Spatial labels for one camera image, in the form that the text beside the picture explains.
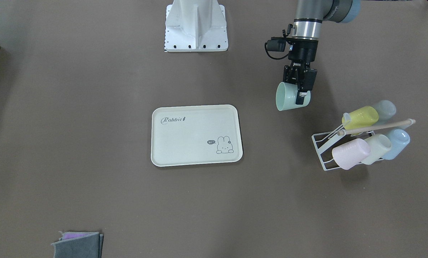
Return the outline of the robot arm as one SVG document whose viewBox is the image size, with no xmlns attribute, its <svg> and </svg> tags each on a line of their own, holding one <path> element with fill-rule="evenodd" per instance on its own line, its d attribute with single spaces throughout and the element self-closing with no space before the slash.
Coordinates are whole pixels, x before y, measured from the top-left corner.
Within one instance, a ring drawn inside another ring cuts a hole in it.
<svg viewBox="0 0 428 258">
<path fill-rule="evenodd" d="M 310 101 L 310 91 L 317 76 L 317 69 L 311 68 L 315 61 L 319 36 L 324 21 L 349 23 L 361 10 L 359 0 L 299 0 L 290 36 L 290 65 L 284 67 L 283 82 L 296 86 L 293 98 L 300 108 Z"/>
</svg>

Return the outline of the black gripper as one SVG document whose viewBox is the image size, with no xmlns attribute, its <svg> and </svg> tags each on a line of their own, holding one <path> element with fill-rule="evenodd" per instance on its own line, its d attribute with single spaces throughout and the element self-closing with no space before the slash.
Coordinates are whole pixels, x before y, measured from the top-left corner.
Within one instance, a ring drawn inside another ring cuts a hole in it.
<svg viewBox="0 0 428 258">
<path fill-rule="evenodd" d="M 283 82 L 297 85 L 296 105 L 307 105 L 318 72 L 317 69 L 312 69 L 310 64 L 315 60 L 319 41 L 288 38 L 288 43 L 292 47 L 288 55 L 291 65 L 284 66 Z"/>
</svg>

